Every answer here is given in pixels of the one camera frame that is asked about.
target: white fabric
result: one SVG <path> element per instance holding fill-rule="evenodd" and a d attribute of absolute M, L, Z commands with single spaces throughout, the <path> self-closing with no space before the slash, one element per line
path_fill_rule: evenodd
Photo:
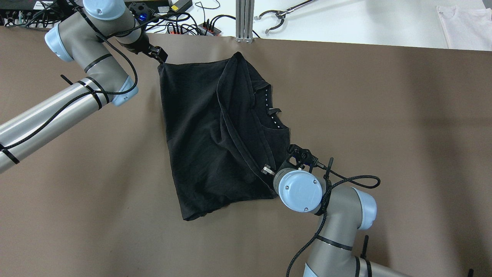
<path fill-rule="evenodd" d="M 492 51 L 491 9 L 437 6 L 448 47 Z"/>

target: black fabric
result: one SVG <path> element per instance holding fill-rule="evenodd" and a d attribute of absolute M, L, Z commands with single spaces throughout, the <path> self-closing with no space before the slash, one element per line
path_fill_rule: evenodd
<path fill-rule="evenodd" d="M 269 115 L 272 86 L 241 53 L 206 64 L 159 66 L 171 169 L 184 220 L 233 202 L 273 199 L 289 129 Z"/>

